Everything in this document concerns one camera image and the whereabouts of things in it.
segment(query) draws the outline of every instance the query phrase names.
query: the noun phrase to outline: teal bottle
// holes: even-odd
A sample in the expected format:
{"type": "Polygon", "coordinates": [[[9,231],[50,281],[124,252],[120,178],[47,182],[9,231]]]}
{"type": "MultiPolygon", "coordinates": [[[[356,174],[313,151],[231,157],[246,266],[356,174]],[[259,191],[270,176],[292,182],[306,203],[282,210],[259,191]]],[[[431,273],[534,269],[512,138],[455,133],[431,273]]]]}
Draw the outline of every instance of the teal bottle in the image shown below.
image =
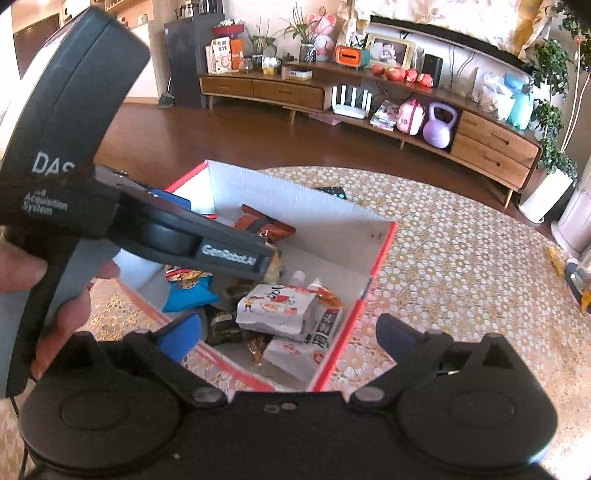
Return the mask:
{"type": "Polygon", "coordinates": [[[520,92],[513,95],[513,98],[515,105],[507,121],[519,130],[525,130],[534,112],[534,94],[531,85],[524,85],[520,92]]]}

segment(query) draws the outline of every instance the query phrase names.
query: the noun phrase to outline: finger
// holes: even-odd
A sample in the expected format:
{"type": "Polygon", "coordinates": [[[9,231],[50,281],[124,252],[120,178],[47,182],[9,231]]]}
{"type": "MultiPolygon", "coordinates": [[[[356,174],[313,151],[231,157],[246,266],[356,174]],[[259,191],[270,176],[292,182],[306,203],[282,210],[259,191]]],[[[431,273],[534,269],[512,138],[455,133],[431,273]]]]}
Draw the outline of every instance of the finger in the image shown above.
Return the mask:
{"type": "Polygon", "coordinates": [[[45,275],[47,262],[7,241],[0,241],[0,291],[29,290],[45,275]]]}
{"type": "Polygon", "coordinates": [[[37,345],[31,375],[40,378],[62,347],[90,316],[90,295],[87,289],[75,299],[65,302],[57,311],[56,323],[46,337],[37,345]]]}
{"type": "Polygon", "coordinates": [[[120,273],[121,270],[117,264],[110,260],[100,268],[99,272],[96,274],[96,278],[116,278],[119,277],[120,273]]]}

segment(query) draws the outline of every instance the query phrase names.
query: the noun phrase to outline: dark cabinet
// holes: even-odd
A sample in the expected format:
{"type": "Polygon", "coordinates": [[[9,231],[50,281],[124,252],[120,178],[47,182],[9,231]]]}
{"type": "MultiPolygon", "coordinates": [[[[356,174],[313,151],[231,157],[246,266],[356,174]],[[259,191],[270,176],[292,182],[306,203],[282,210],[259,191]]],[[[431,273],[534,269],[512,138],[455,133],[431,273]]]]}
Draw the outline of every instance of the dark cabinet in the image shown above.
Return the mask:
{"type": "MultiPolygon", "coordinates": [[[[222,11],[218,1],[218,12],[222,11]]],[[[223,13],[195,15],[164,25],[171,92],[176,105],[205,108],[207,99],[199,91],[199,75],[207,73],[205,47],[213,40],[212,27],[224,19],[223,13]]]]}

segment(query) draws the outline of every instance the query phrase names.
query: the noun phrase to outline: framed photo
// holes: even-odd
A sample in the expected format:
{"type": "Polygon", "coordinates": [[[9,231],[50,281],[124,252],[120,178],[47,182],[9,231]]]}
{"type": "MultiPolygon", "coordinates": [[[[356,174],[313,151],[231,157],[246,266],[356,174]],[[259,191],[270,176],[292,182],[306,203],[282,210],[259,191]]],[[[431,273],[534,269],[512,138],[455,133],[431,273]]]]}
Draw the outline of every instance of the framed photo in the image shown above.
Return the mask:
{"type": "Polygon", "coordinates": [[[409,69],[413,60],[415,44],[402,38],[370,33],[366,47],[369,50],[370,65],[384,67],[402,67],[409,69]]]}

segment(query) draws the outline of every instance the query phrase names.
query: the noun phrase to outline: orange radio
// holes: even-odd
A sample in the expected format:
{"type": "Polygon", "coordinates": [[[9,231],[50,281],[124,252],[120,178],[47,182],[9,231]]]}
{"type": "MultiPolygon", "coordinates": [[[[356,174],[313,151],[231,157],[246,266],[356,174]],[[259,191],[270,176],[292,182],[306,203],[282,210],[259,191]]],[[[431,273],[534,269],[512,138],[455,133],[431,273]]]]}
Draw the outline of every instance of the orange radio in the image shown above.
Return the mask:
{"type": "Polygon", "coordinates": [[[369,65],[369,50],[339,45],[335,50],[335,62],[346,67],[362,69],[369,65]]]}

